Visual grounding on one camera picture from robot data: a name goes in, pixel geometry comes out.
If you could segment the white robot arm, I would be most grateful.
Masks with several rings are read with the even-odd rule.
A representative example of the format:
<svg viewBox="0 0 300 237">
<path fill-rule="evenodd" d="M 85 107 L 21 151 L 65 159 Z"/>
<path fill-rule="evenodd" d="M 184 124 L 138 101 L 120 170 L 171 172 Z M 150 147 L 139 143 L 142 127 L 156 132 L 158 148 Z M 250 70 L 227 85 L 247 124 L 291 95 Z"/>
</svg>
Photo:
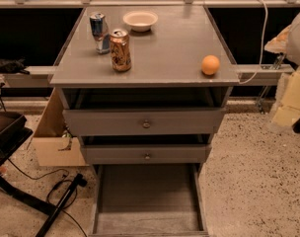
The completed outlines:
<svg viewBox="0 0 300 237">
<path fill-rule="evenodd" d="M 284 54 L 296 65 L 291 74 L 284 76 L 284 88 L 278 89 L 280 98 L 272 118 L 280 126 L 293 126 L 300 119 L 300 12 L 289 26 L 266 43 L 264 50 Z"/>
</svg>

